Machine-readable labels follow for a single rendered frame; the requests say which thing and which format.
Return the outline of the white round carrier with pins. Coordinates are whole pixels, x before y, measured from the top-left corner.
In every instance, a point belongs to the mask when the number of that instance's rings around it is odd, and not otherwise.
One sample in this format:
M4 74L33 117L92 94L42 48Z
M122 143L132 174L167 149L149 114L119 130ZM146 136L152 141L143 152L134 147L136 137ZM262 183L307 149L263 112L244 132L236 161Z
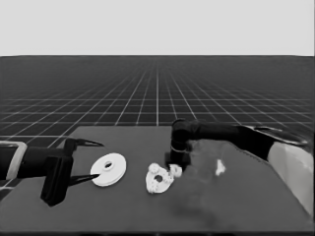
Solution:
M156 194L161 194L161 193L166 192L169 189L169 187L171 186L171 184L165 184L162 182L161 174L164 172L168 172L168 171L166 169L160 167L158 173L152 174L148 168L148 173L146 175L146 187L150 184L156 184L156 185L158 185L158 190L157 190Z

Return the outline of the small white T-shaped piece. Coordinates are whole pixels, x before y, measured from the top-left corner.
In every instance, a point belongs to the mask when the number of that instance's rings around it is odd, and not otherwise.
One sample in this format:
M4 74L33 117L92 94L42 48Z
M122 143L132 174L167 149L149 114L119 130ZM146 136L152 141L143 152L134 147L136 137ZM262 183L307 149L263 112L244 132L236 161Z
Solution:
M216 175L220 176L221 174L223 174L225 172L225 166L223 164L223 162L219 159L217 161L217 169L216 169Z

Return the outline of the large thick white disc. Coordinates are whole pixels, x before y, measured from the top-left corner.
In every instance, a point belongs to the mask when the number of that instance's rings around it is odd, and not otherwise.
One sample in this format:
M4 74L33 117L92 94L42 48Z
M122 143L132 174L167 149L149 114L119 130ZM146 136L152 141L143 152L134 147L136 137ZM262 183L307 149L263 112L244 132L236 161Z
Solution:
M93 178L95 185L107 187L117 183L124 176L126 169L125 157L112 152L100 157L91 167L90 174L97 174L97 177Z

